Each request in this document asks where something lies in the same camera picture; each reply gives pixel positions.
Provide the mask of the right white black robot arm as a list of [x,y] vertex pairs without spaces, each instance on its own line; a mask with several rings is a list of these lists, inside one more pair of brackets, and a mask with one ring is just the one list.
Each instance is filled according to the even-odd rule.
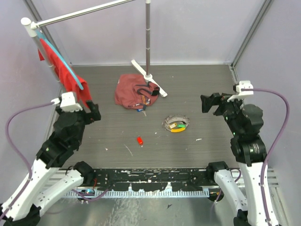
[[230,147],[245,184],[243,193],[226,163],[211,162],[206,168],[207,182],[218,185],[234,213],[236,226],[278,226],[270,197],[267,168],[264,161],[267,149],[259,133],[262,128],[263,111],[253,104],[244,104],[230,94],[213,93],[201,95],[202,112],[207,113],[216,106],[215,116],[222,116],[233,138]]

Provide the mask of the black tagged key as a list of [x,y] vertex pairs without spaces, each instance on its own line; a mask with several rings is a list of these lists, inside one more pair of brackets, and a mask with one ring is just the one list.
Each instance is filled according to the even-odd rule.
[[177,123],[177,120],[168,120],[168,121],[166,121],[166,125],[167,126],[169,126],[169,125],[171,125],[173,123]]

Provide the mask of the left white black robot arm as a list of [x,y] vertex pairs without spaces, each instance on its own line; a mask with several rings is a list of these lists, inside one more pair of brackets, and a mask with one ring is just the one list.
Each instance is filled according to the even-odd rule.
[[81,105],[64,110],[62,101],[53,103],[59,114],[54,131],[42,144],[28,175],[7,201],[0,205],[0,218],[6,226],[35,226],[40,218],[68,191],[94,182],[95,173],[84,161],[76,163],[68,173],[47,190],[44,186],[65,162],[79,149],[87,125],[99,121],[99,106],[86,102],[89,112]]

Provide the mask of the keyring with yellow tag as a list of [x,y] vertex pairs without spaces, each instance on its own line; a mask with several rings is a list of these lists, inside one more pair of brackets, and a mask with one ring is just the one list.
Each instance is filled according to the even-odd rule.
[[[177,123],[173,123],[173,124],[167,126],[166,121],[168,121],[168,120],[177,120]],[[179,132],[183,132],[186,130],[186,128],[184,128],[184,129],[177,128],[178,124],[185,124],[186,128],[187,128],[190,124],[190,119],[187,116],[181,115],[181,114],[170,115],[170,116],[167,116],[163,120],[162,128],[164,128],[167,131],[170,131],[171,133],[179,133]]]

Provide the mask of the green tagged key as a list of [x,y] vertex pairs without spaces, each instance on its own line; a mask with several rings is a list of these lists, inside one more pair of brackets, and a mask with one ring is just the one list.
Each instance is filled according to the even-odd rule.
[[177,128],[184,129],[184,128],[186,128],[186,125],[185,124],[178,124]]

